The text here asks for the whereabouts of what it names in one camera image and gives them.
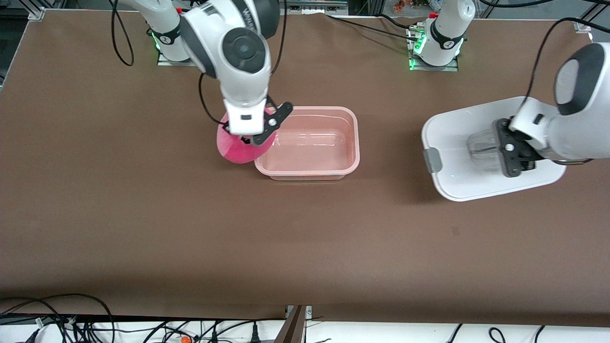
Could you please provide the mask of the pink plush toy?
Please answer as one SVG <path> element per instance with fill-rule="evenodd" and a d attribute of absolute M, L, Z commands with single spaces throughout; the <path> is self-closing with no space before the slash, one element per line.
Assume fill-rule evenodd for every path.
<path fill-rule="evenodd" d="M 232 135 L 220 125 L 216 131 L 216 147 L 220 155 L 227 161 L 244 164 L 253 162 L 268 152 L 275 138 L 276 132 L 273 132 L 261 146 L 255 146 L 252 143 L 244 142 L 244 139 L 251 139 L 250 135 L 247 137 Z"/>

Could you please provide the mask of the white container lid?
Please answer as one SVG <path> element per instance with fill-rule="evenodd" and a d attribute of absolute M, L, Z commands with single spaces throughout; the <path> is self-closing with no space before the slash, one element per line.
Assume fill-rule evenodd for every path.
<path fill-rule="evenodd" d="M 428 119 L 421 131 L 424 157 L 433 183 L 443 197 L 464 202 L 552 184 L 566 167 L 547 159 L 534 169 L 507 177 L 494 122 L 514 115 L 521 97 L 447 111 Z"/>

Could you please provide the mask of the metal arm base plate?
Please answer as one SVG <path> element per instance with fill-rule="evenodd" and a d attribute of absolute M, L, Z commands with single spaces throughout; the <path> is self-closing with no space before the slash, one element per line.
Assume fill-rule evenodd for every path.
<path fill-rule="evenodd" d="M 183 61 L 173 61 L 173 60 L 166 58 L 166 56 L 161 52 L 158 52 L 157 65 L 159 65 L 159 66 L 191 66 L 191 67 L 195 66 L 190 58 L 187 58 Z"/>
<path fill-rule="evenodd" d="M 459 44 L 457 45 L 457 50 L 453 53 L 452 60 L 444 66 L 435 66 L 425 62 L 419 52 L 421 48 L 427 42 L 427 35 L 425 34 L 424 26 L 421 26 L 420 23 L 418 25 L 410 25 L 409 29 L 406 29 L 407 36 L 409 38 L 414 38 L 416 40 L 409 40 L 407 42 L 407 48 L 409 50 L 409 69 L 416 71 L 443 71 L 443 72 L 457 72 L 459 70 L 459 63 L 457 60 L 457 56 L 460 53 L 460 46 L 464 42 L 464 39 L 461 39 Z"/>

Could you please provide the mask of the pink plastic box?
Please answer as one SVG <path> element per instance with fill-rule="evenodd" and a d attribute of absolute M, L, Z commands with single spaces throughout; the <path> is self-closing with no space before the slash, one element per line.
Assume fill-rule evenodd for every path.
<path fill-rule="evenodd" d="M 359 163 L 357 118 L 340 106 L 295 106 L 254 161 L 259 172 L 279 182 L 336 181 Z"/>

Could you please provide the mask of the brown wooden post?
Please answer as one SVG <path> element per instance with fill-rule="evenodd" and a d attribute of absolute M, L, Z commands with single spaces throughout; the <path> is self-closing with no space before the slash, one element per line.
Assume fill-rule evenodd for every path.
<path fill-rule="evenodd" d="M 305 306 L 296 305 L 284 321 L 273 343 L 303 343 L 305 337 Z"/>

